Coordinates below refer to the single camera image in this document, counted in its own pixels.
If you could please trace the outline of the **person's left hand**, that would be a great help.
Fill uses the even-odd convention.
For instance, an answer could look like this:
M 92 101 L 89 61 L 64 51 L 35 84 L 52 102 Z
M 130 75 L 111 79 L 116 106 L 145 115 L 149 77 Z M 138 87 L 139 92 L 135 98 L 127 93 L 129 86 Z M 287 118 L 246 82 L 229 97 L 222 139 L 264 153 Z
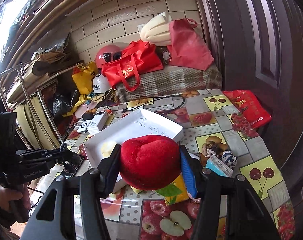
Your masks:
M 22 200 L 24 207 L 30 210 L 31 203 L 28 191 L 28 183 L 24 184 L 23 190 L 16 191 L 13 189 L 5 188 L 0 185 L 0 208 L 5 211 L 10 211 L 10 202 L 15 200 Z

